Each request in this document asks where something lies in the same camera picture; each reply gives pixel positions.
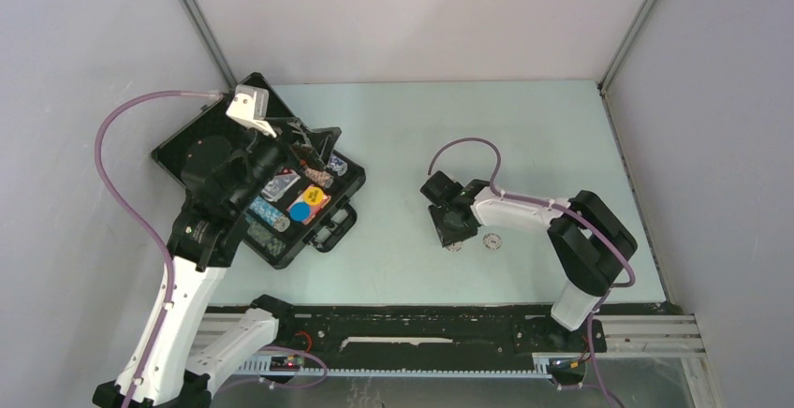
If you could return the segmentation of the white poker chip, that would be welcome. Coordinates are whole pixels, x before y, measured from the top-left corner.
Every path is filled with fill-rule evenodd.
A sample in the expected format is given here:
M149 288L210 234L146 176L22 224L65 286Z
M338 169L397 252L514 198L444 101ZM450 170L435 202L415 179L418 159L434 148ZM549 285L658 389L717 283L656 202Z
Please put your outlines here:
M461 242L455 242L455 243L452 243L451 245L448 245L446 247L446 249L451 251L451 252L458 252L462 248L463 248L463 244Z
M485 247L491 251L500 249L503 244L501 237L495 233L484 235L482 240Z

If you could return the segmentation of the yellow big blind button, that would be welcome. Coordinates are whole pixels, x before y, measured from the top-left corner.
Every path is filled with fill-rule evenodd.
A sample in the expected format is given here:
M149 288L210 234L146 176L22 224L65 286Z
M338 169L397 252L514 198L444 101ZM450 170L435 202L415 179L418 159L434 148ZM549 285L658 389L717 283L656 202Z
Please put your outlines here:
M319 206L325 201L326 194L320 187L310 186L303 192L302 198L310 206Z

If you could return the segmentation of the clear round dealer button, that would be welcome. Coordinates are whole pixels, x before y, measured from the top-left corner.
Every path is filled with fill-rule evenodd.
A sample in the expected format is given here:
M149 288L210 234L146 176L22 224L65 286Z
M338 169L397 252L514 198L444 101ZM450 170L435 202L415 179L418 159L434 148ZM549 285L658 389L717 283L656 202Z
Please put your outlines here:
M260 196L269 202L277 201L283 196L283 194L292 184L293 181L291 178L273 178L262 189Z

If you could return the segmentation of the red playing card deck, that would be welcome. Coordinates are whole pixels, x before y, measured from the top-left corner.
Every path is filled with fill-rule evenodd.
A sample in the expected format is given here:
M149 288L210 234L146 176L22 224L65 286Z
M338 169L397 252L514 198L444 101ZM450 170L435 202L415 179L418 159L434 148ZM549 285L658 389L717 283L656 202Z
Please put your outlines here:
M323 188L310 185L288 207L287 214L291 221L309 225L330 201L331 196Z

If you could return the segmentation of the blue round chip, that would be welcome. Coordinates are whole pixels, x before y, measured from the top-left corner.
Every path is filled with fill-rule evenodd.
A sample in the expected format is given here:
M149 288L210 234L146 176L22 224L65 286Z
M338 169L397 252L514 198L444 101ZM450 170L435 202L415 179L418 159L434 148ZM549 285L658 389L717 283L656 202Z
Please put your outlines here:
M305 202L293 203L288 210L290 218L299 223L304 223L312 214L312 208Z

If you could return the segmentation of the all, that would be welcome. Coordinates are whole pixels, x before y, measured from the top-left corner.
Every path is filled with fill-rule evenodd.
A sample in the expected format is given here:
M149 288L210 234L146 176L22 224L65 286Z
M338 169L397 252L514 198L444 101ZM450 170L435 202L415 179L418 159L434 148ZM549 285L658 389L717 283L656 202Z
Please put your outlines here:
M272 182L278 188L289 188L301 178L301 175L294 169L284 168L275 176Z

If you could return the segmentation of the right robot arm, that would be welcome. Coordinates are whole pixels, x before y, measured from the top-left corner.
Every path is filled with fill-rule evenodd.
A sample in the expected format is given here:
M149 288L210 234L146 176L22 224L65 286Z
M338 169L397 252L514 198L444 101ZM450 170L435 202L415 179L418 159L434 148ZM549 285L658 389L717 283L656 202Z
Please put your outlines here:
M590 191L571 199L530 197L496 191L484 180L462 185L442 171L432 174L420 191L445 248L474 238L483 226L548 235L567 278L544 326L546 341L558 350L581 339L581 325L638 250L630 231Z

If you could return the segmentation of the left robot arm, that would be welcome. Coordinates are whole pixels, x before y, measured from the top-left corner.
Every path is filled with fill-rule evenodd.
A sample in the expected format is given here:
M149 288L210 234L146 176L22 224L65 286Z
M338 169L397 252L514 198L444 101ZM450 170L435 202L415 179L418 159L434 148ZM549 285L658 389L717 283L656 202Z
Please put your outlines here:
M248 231L247 209L280 171L328 164L341 131L298 118L239 122L233 134L180 133L185 200L157 246L164 271L154 307L121 373L96 387L97 407L207 407L234 370L259 348L285 348L295 322L253 308L199 358L191 348L217 286Z

